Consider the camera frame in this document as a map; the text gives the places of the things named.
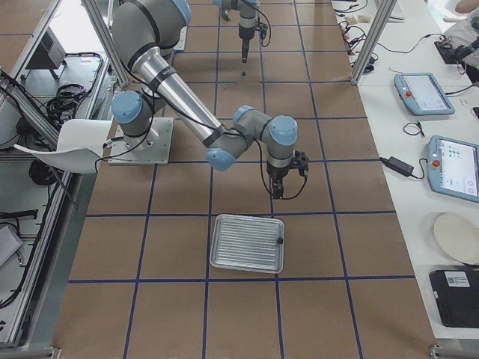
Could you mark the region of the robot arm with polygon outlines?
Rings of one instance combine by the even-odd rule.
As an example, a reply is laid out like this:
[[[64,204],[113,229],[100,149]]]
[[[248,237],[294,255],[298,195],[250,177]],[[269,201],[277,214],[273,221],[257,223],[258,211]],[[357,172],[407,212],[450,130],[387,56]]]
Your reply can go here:
[[[308,176],[308,158],[294,148],[297,122],[242,105],[231,128],[220,123],[166,59],[191,16],[187,1],[120,1],[113,12],[112,40],[125,70],[141,82],[142,90],[114,100],[116,121],[128,136],[142,136],[147,130],[145,109],[168,105],[206,147],[206,160],[217,171],[226,171],[257,144],[267,151],[266,169],[260,172],[263,185],[273,198],[284,199],[283,179],[290,170]]]
[[[260,23],[258,1],[214,0],[213,4],[219,7],[220,17],[225,21],[231,20],[229,15],[231,10],[239,12],[239,37],[242,40],[241,59],[246,64],[250,42]]]

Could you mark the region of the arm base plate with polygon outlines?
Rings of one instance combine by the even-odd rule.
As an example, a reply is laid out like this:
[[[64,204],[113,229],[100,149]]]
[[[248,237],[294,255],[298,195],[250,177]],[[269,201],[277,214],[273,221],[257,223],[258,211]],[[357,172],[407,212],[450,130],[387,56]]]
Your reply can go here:
[[[147,135],[137,138],[123,133],[118,125],[115,136],[121,141],[112,143],[110,165],[167,165],[174,131],[173,117],[154,117]]]

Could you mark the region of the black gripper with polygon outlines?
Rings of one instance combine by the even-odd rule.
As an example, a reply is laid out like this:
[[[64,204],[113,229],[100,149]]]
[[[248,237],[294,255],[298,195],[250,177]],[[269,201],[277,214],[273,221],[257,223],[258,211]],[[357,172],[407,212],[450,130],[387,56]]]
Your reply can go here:
[[[267,166],[266,171],[269,177],[269,183],[272,191],[272,197],[277,199],[282,199],[284,196],[284,184],[283,178],[288,175],[291,167],[282,167],[277,168],[275,166]]]
[[[239,37],[242,40],[242,62],[246,62],[248,60],[249,44],[253,38],[253,28],[240,26]]]

